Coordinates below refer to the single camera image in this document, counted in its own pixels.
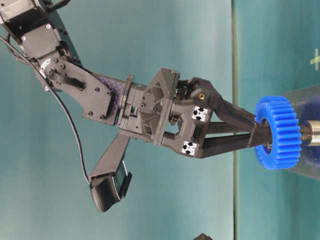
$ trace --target hole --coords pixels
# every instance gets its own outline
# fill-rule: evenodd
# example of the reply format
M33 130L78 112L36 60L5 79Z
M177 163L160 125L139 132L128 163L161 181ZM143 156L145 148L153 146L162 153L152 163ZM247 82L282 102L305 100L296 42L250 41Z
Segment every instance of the hole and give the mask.
M269 123L268 123L268 120L267 120L267 119L264 118L264 119L261 121L261 123L262 123L263 125L269 127ZM267 154L269 154L269 153L271 152L271 150L272 150L272 141L264 144L263 147L264 147L265 152L266 152Z
M199 95L199 99L200 100L204 100L206 98L206 96L203 94L203 93L201 93L200 95Z
M197 125L195 126L194 132L193 132L193 137L195 139L198 139L201 135L201 131L202 131L202 125Z
M165 131L174 135L178 134L180 132L180 126L182 124L182 122L179 122L179 119L180 118L176 116L175 119L169 120L169 122L166 124Z

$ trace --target metal plate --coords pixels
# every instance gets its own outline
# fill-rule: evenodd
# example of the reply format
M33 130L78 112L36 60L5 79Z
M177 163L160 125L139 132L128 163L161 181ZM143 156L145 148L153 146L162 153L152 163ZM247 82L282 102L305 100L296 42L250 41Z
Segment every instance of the metal plate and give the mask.
M320 86L299 89L286 94L300 123L320 120ZM301 157L291 172L320 180L320 146L301 145Z

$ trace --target metal shaft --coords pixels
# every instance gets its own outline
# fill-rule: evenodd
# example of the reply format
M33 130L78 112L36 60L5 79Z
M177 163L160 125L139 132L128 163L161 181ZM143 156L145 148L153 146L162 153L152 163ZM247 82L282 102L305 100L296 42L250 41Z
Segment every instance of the metal shaft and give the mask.
M320 121L307 120L303 122L300 129L301 140L306 146L320 146Z

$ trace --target black plastic part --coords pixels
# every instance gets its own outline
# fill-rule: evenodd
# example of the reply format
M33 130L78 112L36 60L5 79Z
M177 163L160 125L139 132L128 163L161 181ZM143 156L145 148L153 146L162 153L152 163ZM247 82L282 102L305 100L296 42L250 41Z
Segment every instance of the black plastic part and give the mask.
M119 202L112 176L93 179L90 182L93 203L99 213L106 212L111 206Z
M132 179L132 173L128 172L128 175L124 178L123 184L119 192L120 198L125 197L127 195L127 191L128 191L131 179Z
M210 122L206 134L240 133L242 129L226 122Z
M63 8L64 6L66 6L71 0L60 0L59 2L57 2L55 5L52 6L51 10L55 11L58 10L60 8Z
M207 236L203 233L201 233L197 238L195 238L194 240L213 240L210 236Z

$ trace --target yellow symbol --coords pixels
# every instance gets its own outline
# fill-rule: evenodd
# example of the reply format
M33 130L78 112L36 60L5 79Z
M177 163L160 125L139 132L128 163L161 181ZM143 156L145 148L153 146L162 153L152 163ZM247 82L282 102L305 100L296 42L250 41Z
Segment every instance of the yellow symbol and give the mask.
M319 70L319 62L320 62L320 56L319 56L319 50L318 48L315 50L315 57L310 61L310 64L315 64L315 70Z

